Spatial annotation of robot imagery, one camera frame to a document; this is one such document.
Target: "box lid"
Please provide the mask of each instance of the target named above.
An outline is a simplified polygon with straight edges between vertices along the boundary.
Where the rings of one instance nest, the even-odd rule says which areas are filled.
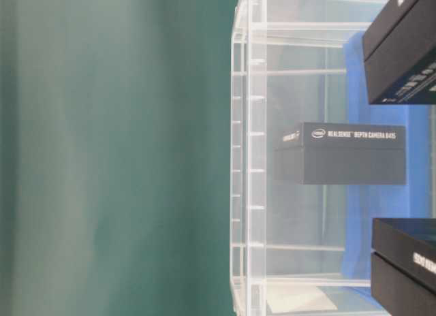
[[[404,149],[405,127],[340,123],[301,123],[282,137],[281,148]]]
[[[365,61],[386,39],[389,33],[400,23],[418,0],[389,0],[374,22],[363,35],[363,53]]]

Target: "green backdrop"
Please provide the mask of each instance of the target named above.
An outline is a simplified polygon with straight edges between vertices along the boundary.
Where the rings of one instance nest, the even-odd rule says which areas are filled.
[[[236,0],[0,0],[2,315],[231,315]]]

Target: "camera box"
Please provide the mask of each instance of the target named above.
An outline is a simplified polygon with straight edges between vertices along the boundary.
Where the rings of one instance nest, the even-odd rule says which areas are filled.
[[[404,185],[405,128],[301,123],[277,149],[276,172],[307,185]]]
[[[436,0],[389,0],[363,36],[370,104],[436,104]]]

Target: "teal wall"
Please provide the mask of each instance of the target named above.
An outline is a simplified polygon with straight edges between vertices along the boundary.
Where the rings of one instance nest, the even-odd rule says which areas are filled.
[[[2,315],[231,315],[236,0],[0,0]]]

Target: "intel logo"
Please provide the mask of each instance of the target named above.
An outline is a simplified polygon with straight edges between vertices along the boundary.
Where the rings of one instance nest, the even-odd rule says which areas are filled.
[[[312,131],[312,137],[315,139],[321,139],[326,135],[326,130],[316,129]]]

